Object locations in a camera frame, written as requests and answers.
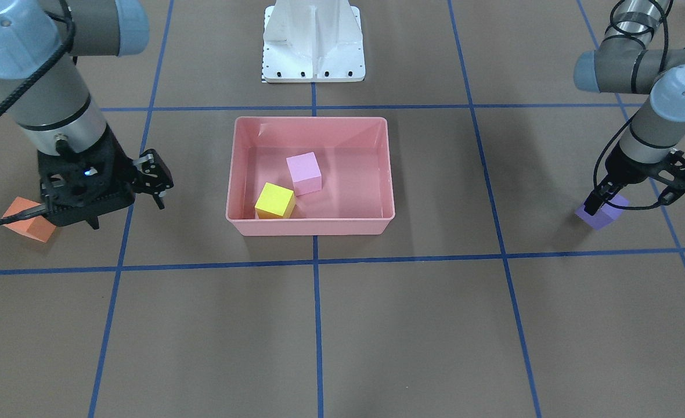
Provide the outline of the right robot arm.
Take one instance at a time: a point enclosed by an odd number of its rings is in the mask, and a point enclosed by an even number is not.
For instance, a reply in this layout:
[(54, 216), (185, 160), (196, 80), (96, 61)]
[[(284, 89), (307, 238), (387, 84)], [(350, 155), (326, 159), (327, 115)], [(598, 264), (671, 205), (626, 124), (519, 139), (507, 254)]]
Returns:
[(127, 156), (77, 66), (80, 56), (138, 55), (149, 39), (140, 1), (0, 1), (0, 118), (35, 146), (42, 196), (0, 226), (42, 217), (98, 229), (138, 194), (164, 209), (174, 187), (164, 160), (152, 149)]

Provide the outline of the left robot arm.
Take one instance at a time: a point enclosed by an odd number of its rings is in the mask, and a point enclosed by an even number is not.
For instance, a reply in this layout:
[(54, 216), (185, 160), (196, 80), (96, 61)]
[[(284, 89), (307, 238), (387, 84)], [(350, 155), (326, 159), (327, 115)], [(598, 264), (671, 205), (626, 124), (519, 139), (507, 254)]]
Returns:
[(593, 169), (593, 190), (582, 211), (603, 207), (631, 211), (614, 203), (623, 188), (652, 178), (663, 183), (649, 211), (669, 206), (685, 194), (685, 47), (669, 46), (671, 1), (619, 1), (597, 49), (581, 55), (574, 84), (586, 92), (644, 95), (645, 103), (608, 141)]

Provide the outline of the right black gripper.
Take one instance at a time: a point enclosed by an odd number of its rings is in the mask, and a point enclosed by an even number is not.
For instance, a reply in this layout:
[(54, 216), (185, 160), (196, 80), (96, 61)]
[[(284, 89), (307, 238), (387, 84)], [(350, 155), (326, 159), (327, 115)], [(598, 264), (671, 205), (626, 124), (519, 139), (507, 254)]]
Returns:
[(122, 150), (111, 127), (94, 145), (67, 158), (37, 153), (41, 196), (52, 224), (64, 227), (87, 222), (99, 230), (99, 217), (135, 202), (136, 194), (148, 194), (160, 211), (174, 180), (164, 159), (154, 149), (131, 160)]

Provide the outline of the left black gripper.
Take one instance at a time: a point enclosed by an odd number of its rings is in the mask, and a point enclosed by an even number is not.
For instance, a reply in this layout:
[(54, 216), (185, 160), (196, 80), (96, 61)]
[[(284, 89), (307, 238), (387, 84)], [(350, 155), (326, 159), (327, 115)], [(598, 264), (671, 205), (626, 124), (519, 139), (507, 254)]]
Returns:
[(675, 176), (669, 172), (671, 159), (665, 156), (656, 163), (640, 163), (629, 158), (624, 153), (611, 153), (605, 160), (606, 175), (603, 182), (597, 185), (586, 199), (586, 213), (589, 216), (597, 214), (599, 209), (611, 201), (628, 185), (642, 183), (653, 178), (664, 185), (674, 185)]

